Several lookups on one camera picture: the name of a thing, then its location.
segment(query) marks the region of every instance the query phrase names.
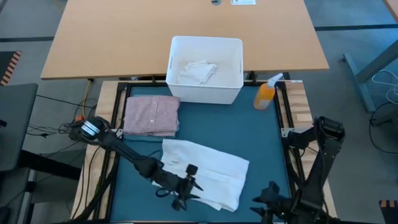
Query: black mat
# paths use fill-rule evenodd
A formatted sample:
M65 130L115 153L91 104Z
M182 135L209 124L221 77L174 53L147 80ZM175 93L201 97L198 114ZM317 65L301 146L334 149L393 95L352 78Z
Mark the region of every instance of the black mat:
M20 56L20 51L0 52L0 86L5 86L9 83Z
M398 202L396 200L381 200L379 205L386 224L398 223Z

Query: wooden table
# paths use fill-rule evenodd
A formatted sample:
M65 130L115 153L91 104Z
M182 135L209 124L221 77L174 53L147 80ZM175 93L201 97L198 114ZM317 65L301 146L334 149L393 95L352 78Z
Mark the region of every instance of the wooden table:
M147 83L149 81L132 81L132 82L142 82L142 83ZM113 115L113 106L114 102L116 99L116 90L118 86L118 81L108 81L108 82L103 82L102 88L101 88L101 93L99 95L98 99L98 105L96 109L96 115L101 116L104 119L107 119L108 121L111 121L112 115ZM294 125L296 128L309 128L312 127L312 116L310 112L310 108L308 106L308 101L307 101L307 96L305 94L304 90L304 85L301 81L286 81L286 88L287 88L287 94L289 97L289 104L290 104L290 109L292 111L292 118L294 121ZM122 93L120 102L124 102L124 97L125 93ZM283 104L283 99L282 99L282 93L279 94L280 97L280 106L282 110L282 119L285 124L285 127L288 127L287 125L287 117L284 104ZM118 115L117 115L117 122L116 126L119 126L120 121L121 121L121 113L123 112L123 103L119 104L119 109L118 109ZM313 149L318 149L318 146L316 142L311 142L310 147ZM91 158L93 157L93 154L96 150L96 146L88 146L87 151L86 151L86 157L85 157L85 164L88 165L89 162L91 161ZM312 164L315 160L316 154L312 152L311 150L306 150L304 156L302 157L302 163L303 163L303 169L304 173L307 176L310 172L310 169L312 167ZM90 171L90 184L89 184L89 189L88 189L88 201L91 200L92 196L95 193L96 190L96 184L98 183L100 173L102 170L102 165L103 165L103 160L104 160L104 150L100 149L96 154L95 158L93 159L93 164L91 166L91 171ZM88 166L84 167L84 170L82 172L85 172L84 177L84 191L83 191L83 198L86 198L86 188L87 188L87 180L88 180ZM81 197L81 183L82 183L82 175L80 176L80 181L78 184L78 188L76 191L76 197L75 197L75 203L73 204L73 211L72 214L75 213L76 207L78 205L78 202ZM325 193L325 200L326 204L328 205L329 213L331 216L336 217L336 210L335 210L335 204L333 202L333 197L330 191L329 183L326 182L324 188L324 193ZM102 204L101 204L101 210L99 217L104 218L105 213L106 213L106 204L108 202L108 191L104 194ZM84 206L80 206L77 215L79 215L83 211Z
M241 39L245 71L329 69L303 0L69 0L41 78L163 75L176 35Z

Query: folded pink shirt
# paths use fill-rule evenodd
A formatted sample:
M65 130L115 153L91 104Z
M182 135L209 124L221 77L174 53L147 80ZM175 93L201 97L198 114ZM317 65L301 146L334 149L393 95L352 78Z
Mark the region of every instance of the folded pink shirt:
M178 131L175 96L133 96L127 99L123 133L134 135L175 136Z

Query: sticker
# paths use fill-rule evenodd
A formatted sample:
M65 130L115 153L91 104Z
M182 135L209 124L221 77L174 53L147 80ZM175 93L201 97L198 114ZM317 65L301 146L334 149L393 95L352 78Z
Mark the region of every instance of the sticker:
M231 4L236 6L255 5L256 0L231 0Z

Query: black cable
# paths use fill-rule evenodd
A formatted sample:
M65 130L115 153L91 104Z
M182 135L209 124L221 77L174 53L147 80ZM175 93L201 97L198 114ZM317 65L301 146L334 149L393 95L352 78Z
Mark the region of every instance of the black cable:
M148 156L144 156L143 158L135 158L136 160L144 160L144 159L148 159L151 156L153 156L154 154L157 154L158 152L162 152L162 150L156 150L153 153L149 154Z
M303 150L303 153L300 155L300 158L304 156L306 148Z
M55 133L53 131L48 131L48 129L42 129L41 127L33 127L31 125L29 125L29 127L32 128L32 129L31 130L27 130L28 133L31 132L31 131L42 131L42 132L50 133L50 134L57 134L57 133Z
M72 218L71 220L68 221L68 223L75 223L75 222L82 222L84 223L85 220L91 215L93 209L96 207L98 202L102 199L103 194L105 191L108 189L108 186L111 184L111 182L116 178L116 174L118 171L118 161L116 161L113 166L111 171L109 172L107 178L105 178L105 181L103 185L99 187L99 189L95 192L93 199L91 202L88 204L88 206L82 211L82 213L77 216L75 219Z
M53 127L49 127L49 126L40 126L40 125L36 125L36 124L32 124L32 123L29 123L29 127L31 127L31 128L48 129L48 130L50 130L50 131L56 131L56 130L57 130L56 128L53 128Z
M71 215L71 214L72 214L72 212L70 212L70 209L69 209L69 205L68 205L68 203L65 203L65 204L67 205L67 209L68 209L69 215Z
M88 117L90 117L90 115L91 115L91 113L94 111L94 109L96 109L97 108L97 105L94 105L93 107L92 107L92 109L90 110L90 112L88 112Z
M15 198L17 198L18 196L20 196L20 194L22 194L22 193L25 193L25 190L24 190L24 191L21 191L21 192L19 192L17 195L15 195L15 196L5 205L5 207L8 207L8 205L9 205Z
M52 133L42 133L42 134L26 133L26 134L28 134L28 135L30 135L30 136L41 136L41 137L43 137L43 138L46 138L47 136L53 135Z
M82 106L81 104L71 103L71 102L68 102L68 101L65 101L65 100L58 100L58 99L55 99L55 98L51 98L51 97L48 97L48 96L42 96L42 95L39 95L39 94L36 94L36 96L42 97L42 98L45 98L45 99L49 99L49 100L55 100L55 101L62 102L62 103L68 103L70 105Z
M379 111L380 108L382 108L383 106L389 105L389 104L392 104L392 103L391 102L383 103L382 105L378 106L377 109L372 113L371 119L369 120L369 138L370 138L373 146L377 150L380 150L380 151L388 153L388 154L398 154L398 152L391 152L391 151L386 151L386 150L381 149L379 146L376 145L376 143L374 143L373 138L372 138L371 126L373 126L373 117L376 114L376 112Z
M83 189L84 189L84 185L85 185L85 163L86 161L83 163L83 167L81 168L83 172L81 172L81 191L80 191L80 199L79 199L79 203L77 204L75 213L72 215L72 220L75 218L77 211L79 210L80 204L81 204L81 200L83 198Z
M97 149L95 150L93 157L91 157L90 164L88 165L88 177L87 177L87 189L86 189L86 199L85 199L85 207L87 207L87 198L88 198L88 189L90 188L90 171L91 171L91 165L94 161L95 154L98 152L101 146L98 146Z
M312 150L313 152L315 152L315 153L318 153L318 151L316 151L315 149L311 148L310 146L307 147L307 148L311 149L311 150Z
M62 124L58 127L57 132L58 132L58 133L61 133L61 134L62 134L62 133L69 134L70 132L68 131L68 128L65 127L66 124L68 124L68 123L65 123L65 122L62 123Z
M325 210L326 210L326 214L327 214L326 224L328 224L328 223L329 223L330 215L329 215L329 208L328 208L328 205L326 204L326 201L325 201L325 196L323 196L323 204L325 205Z
M308 148L308 149L311 149L311 151L313 151L313 152L315 152L315 153L318 153L315 149L311 148L310 146L307 146L307 147L303 150L303 154L301 154L300 158L304 156L305 150L306 150L307 148Z

